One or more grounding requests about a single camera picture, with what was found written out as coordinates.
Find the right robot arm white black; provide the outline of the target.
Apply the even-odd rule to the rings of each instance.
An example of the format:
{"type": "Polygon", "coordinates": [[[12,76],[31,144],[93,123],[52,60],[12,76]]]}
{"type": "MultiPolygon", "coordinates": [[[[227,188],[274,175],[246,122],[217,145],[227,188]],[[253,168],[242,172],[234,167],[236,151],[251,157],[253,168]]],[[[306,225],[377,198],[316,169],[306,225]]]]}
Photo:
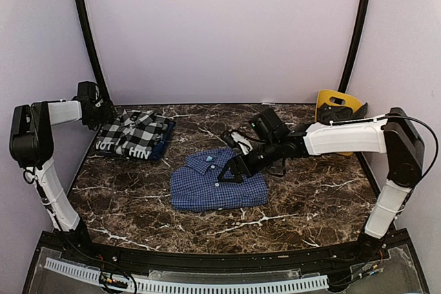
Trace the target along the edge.
{"type": "Polygon", "coordinates": [[[421,120],[394,107],[389,113],[355,120],[301,125],[294,131],[273,109],[249,120],[260,146],[230,158],[218,176],[219,182],[240,183],[278,160],[323,154],[371,152],[386,154],[386,183],[369,215],[360,241],[351,248],[352,257],[366,262],[378,251],[378,241],[401,212],[416,185],[431,171],[424,168],[424,142],[415,128],[421,120]]]}

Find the yellow plastic basket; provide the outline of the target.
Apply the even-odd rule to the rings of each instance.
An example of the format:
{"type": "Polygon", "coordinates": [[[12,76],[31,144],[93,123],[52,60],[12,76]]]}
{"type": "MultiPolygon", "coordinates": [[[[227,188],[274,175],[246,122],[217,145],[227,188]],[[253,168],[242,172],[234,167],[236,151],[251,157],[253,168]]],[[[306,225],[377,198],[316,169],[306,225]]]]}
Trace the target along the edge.
{"type": "Polygon", "coordinates": [[[320,90],[316,99],[315,121],[328,125],[331,121],[363,119],[368,109],[368,103],[362,103],[350,94],[320,90]]]}

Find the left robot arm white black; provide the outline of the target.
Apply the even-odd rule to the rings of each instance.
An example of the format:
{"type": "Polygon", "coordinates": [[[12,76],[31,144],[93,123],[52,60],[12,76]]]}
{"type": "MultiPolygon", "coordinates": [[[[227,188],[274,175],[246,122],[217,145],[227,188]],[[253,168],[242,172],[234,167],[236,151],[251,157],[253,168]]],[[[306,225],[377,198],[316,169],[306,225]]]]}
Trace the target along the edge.
{"type": "Polygon", "coordinates": [[[96,130],[115,117],[113,103],[91,81],[80,82],[71,101],[41,101],[14,108],[10,155],[23,170],[23,179],[37,190],[55,229],[75,233],[82,224],[57,175],[52,128],[80,121],[88,129],[96,130]]]}

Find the blue checked long sleeve shirt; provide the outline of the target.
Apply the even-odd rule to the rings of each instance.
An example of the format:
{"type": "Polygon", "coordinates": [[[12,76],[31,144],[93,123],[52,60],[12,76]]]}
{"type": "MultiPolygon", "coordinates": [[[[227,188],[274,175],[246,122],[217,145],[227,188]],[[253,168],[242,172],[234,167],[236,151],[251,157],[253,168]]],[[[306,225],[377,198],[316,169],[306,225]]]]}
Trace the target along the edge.
{"type": "Polygon", "coordinates": [[[202,213],[267,204],[268,187],[262,174],[245,178],[240,183],[218,180],[227,161],[234,156],[231,148],[211,149],[187,156],[184,166],[171,175],[172,206],[177,210],[202,213]]]}

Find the black white plaid shirt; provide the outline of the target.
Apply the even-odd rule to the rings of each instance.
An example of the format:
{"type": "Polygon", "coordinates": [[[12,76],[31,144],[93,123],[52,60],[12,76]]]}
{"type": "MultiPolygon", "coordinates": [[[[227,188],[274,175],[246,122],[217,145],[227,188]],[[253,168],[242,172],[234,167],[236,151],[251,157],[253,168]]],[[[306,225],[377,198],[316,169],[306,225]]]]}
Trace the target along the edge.
{"type": "Polygon", "coordinates": [[[113,122],[102,126],[94,143],[95,152],[103,156],[148,160],[171,121],[152,110],[123,110],[113,122]]]}

